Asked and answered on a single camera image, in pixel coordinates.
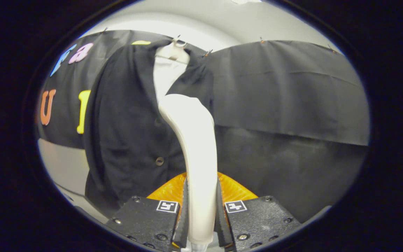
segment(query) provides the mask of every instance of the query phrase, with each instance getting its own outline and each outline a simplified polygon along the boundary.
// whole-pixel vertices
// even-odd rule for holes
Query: white wall
[[[144,0],[107,17],[88,32],[142,30],[181,39],[204,50],[264,40],[296,40],[340,50],[309,24],[270,3],[230,0]]]

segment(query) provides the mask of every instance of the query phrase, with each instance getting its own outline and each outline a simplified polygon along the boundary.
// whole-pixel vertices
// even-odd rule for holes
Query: screw
[[[129,238],[129,239],[131,239],[133,241],[136,241],[136,239],[134,237],[132,237],[132,236],[127,236],[127,238]]]
[[[160,240],[160,241],[165,241],[165,240],[167,240],[167,239],[168,239],[168,237],[167,237],[167,236],[165,236],[165,235],[164,235],[164,234],[162,234],[162,233],[157,234],[157,235],[156,235],[156,238],[157,238],[158,240]]]
[[[147,247],[151,247],[152,249],[155,248],[155,246],[153,246],[152,244],[149,244],[149,243],[144,243],[144,245],[146,245]]]
[[[273,241],[274,239],[276,239],[276,238],[278,238],[279,236],[273,236],[273,237],[270,237],[270,239],[268,239],[268,241]]]
[[[250,237],[250,236],[249,236],[248,234],[243,233],[243,234],[240,234],[239,236],[237,236],[237,239],[243,241],[243,240],[248,239],[249,237]]]
[[[255,243],[255,244],[253,244],[253,245],[250,246],[250,249],[252,249],[252,248],[254,248],[254,247],[261,246],[261,245],[262,245],[262,243]]]

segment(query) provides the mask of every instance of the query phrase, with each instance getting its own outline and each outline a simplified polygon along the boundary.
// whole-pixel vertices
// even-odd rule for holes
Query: white clothes hanger
[[[155,57],[162,57],[176,62],[181,62],[183,64],[189,64],[189,54],[184,51],[184,46],[187,43],[178,44],[178,37],[172,39],[172,42],[169,45],[158,48],[156,50]]]

